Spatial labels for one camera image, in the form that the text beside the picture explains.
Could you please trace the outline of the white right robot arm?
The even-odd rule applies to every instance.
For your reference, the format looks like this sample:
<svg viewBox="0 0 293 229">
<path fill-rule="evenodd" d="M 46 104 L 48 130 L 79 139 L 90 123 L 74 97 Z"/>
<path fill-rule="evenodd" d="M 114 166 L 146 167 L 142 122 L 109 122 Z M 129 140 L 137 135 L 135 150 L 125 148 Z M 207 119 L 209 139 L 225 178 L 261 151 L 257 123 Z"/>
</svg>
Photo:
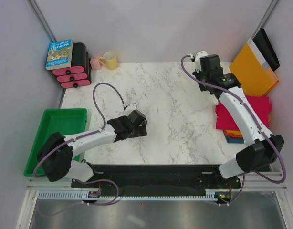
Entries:
<svg viewBox="0 0 293 229">
<path fill-rule="evenodd" d="M 202 91 L 209 91 L 227 109 L 242 134 L 246 148 L 234 159 L 219 166 L 212 176 L 216 187 L 225 187 L 230 178 L 256 171 L 274 163 L 284 144 L 281 135 L 273 135 L 257 116 L 240 82 L 232 73 L 224 74 L 219 56 L 200 51 L 192 57 L 193 75 Z"/>
</svg>

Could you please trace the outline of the white t shirt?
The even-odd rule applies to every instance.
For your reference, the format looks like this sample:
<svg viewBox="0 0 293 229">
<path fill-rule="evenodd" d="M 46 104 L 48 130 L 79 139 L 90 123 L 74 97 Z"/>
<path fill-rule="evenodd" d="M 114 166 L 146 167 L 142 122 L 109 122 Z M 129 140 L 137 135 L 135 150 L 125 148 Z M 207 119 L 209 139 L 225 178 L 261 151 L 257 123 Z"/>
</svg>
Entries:
<svg viewBox="0 0 293 229">
<path fill-rule="evenodd" d="M 216 98 L 216 96 L 214 94 L 211 94 L 210 96 L 211 96 L 211 99 L 212 99 L 214 105 L 218 105 L 219 104 L 219 100 Z"/>
</svg>

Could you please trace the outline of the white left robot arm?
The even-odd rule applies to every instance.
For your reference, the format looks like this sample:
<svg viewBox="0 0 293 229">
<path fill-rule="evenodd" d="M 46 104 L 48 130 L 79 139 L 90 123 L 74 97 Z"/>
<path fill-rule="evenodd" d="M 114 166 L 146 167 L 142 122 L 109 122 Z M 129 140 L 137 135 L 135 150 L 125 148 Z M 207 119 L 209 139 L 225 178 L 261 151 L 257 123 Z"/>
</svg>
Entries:
<svg viewBox="0 0 293 229">
<path fill-rule="evenodd" d="M 95 167 L 90 163 L 81 163 L 73 158 L 92 148 L 147 136 L 147 119 L 138 110 L 129 115 L 107 121 L 105 127 L 73 135 L 53 133 L 37 154 L 38 165 L 50 182 L 62 178 L 72 178 L 83 182 L 87 187 L 98 184 Z"/>
</svg>

